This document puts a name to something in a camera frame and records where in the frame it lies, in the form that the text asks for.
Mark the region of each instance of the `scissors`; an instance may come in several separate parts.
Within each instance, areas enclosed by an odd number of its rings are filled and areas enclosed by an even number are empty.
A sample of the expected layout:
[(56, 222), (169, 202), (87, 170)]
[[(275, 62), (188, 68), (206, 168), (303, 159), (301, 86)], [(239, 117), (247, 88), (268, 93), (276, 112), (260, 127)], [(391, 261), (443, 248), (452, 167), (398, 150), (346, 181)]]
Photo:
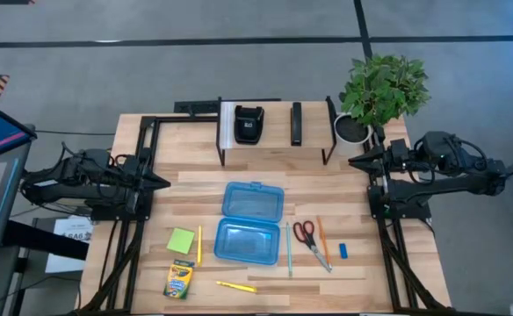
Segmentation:
[(306, 220), (303, 222), (303, 225), (301, 223), (295, 223), (293, 224), (293, 233), (295, 233), (295, 238), (299, 242), (303, 242), (307, 245), (311, 251), (315, 254), (319, 262), (323, 265), (323, 267), (330, 272), (331, 268), (327, 264), (327, 261), (325, 260), (325, 257), (321, 255), (319, 252), (319, 249), (317, 249), (317, 246), (315, 245), (315, 240), (313, 239), (313, 232), (315, 231), (315, 225), (313, 225), (313, 222)]

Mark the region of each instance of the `white paper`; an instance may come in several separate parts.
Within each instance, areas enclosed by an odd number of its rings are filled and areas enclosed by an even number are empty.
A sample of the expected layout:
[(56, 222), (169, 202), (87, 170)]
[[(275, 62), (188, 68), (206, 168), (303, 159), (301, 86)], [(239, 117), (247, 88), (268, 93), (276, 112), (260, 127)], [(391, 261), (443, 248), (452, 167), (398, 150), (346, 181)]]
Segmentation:
[[(92, 236), (92, 224), (89, 222), (89, 219), (84, 217), (57, 219), (55, 221), (54, 233), (89, 243)], [(52, 254), (47, 256), (46, 273), (81, 271), (83, 268), (83, 260)]]

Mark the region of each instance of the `yellow crayon box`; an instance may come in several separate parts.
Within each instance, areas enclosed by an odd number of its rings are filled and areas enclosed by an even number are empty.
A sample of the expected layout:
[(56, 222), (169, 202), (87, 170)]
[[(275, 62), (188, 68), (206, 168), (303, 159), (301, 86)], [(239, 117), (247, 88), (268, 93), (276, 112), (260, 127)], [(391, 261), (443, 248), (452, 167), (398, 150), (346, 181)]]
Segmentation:
[(169, 298), (186, 299), (188, 286), (190, 285), (192, 272), (194, 271), (193, 267), (194, 262), (175, 260), (175, 263), (170, 265), (167, 284), (165, 284), (163, 295)]

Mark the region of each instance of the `scissor blade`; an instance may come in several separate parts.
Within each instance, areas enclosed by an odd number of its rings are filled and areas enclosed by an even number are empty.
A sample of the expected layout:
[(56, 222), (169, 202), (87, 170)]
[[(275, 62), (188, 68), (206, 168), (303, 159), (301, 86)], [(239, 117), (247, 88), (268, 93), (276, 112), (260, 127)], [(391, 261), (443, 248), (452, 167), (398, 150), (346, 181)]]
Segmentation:
[(317, 249), (316, 246), (311, 246), (311, 250), (313, 251), (313, 253), (317, 257), (317, 259), (319, 259), (319, 262), (322, 264), (322, 266), (330, 273), (330, 271), (332, 269), (327, 264), (327, 260), (325, 260), (325, 257), (323, 255), (321, 255), (321, 253), (319, 252), (319, 249)]

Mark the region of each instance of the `container lid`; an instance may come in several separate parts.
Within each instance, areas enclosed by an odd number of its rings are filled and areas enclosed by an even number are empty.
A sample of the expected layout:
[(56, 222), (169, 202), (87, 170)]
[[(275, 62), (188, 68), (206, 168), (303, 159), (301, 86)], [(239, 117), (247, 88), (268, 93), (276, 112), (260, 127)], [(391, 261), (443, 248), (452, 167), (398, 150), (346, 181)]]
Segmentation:
[(220, 221), (213, 252), (219, 258), (272, 265), (278, 261), (280, 229), (259, 220)]
[(262, 183), (228, 183), (221, 212), (225, 216), (278, 223), (284, 209), (284, 190)]

